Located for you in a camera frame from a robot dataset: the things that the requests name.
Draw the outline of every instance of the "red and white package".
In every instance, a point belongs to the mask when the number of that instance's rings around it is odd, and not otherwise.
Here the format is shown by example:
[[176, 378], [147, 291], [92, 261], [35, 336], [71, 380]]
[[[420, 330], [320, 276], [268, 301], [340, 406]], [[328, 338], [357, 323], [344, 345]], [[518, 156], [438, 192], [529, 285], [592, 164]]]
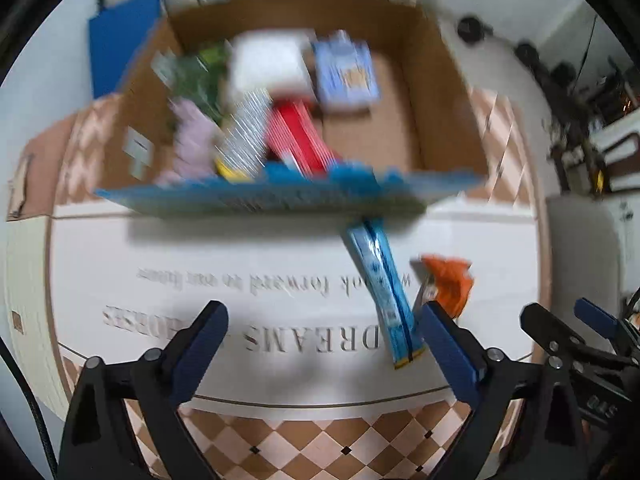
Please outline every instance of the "red and white package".
[[267, 126], [267, 146], [305, 176], [326, 174], [337, 157], [316, 132], [301, 100], [276, 103]]

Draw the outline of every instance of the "open cardboard box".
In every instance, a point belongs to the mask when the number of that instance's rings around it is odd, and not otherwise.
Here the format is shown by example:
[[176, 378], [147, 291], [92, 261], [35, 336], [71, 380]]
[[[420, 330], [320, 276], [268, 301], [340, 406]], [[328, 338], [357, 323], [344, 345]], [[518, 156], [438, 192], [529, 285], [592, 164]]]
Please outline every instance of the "open cardboard box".
[[[369, 43], [382, 100], [370, 113], [325, 115], [319, 130], [343, 159], [371, 169], [342, 168], [314, 180], [285, 174], [249, 184], [217, 179], [153, 186], [171, 152], [174, 120], [170, 90], [154, 71], [154, 60], [260, 28], [312, 28], [319, 38], [343, 29]], [[97, 194], [146, 214], [390, 212], [424, 208], [487, 176], [465, 85], [436, 23], [419, 7], [387, 0], [232, 0], [184, 10], [156, 25], [122, 94]]]

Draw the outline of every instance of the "blue wrapper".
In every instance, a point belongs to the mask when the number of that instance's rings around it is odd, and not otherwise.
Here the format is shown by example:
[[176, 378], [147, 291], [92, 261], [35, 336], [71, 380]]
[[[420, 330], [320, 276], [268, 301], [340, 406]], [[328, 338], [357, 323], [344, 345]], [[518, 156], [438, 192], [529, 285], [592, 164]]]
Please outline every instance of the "blue wrapper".
[[348, 229], [347, 234], [354, 256], [359, 259], [356, 264], [378, 308], [394, 367], [401, 368], [424, 352], [425, 345], [417, 335], [414, 314], [402, 290], [382, 220], [365, 220]]

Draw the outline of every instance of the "orange package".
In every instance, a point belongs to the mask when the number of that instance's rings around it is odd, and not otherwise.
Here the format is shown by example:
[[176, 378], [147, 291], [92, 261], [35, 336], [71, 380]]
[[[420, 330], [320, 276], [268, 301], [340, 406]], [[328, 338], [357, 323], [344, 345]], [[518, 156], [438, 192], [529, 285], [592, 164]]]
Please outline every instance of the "orange package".
[[421, 258], [431, 277], [424, 295], [426, 301], [437, 301], [452, 319], [462, 314], [474, 279], [469, 275], [471, 263], [456, 258], [423, 256]]

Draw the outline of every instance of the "screw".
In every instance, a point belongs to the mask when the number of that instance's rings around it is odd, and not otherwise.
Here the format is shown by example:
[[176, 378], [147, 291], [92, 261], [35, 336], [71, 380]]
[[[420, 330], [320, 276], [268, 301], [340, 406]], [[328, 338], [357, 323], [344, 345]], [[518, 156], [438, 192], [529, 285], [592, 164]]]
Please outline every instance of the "screw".
[[549, 366], [551, 366], [552, 368], [555, 368], [556, 370], [559, 370], [560, 368], [562, 368], [562, 359], [559, 357], [556, 357], [555, 355], [552, 355], [549, 358]]
[[150, 348], [145, 352], [143, 357], [145, 361], [156, 361], [162, 355], [162, 350], [159, 348]]
[[491, 361], [494, 361], [496, 363], [499, 363], [504, 359], [504, 352], [499, 348], [489, 348], [486, 351], [486, 355], [489, 359], [491, 359]]
[[100, 361], [102, 361], [102, 359], [100, 359], [97, 355], [93, 356], [93, 357], [89, 357], [86, 362], [84, 363], [84, 367], [85, 368], [95, 368], [97, 367], [97, 365], [100, 364]]

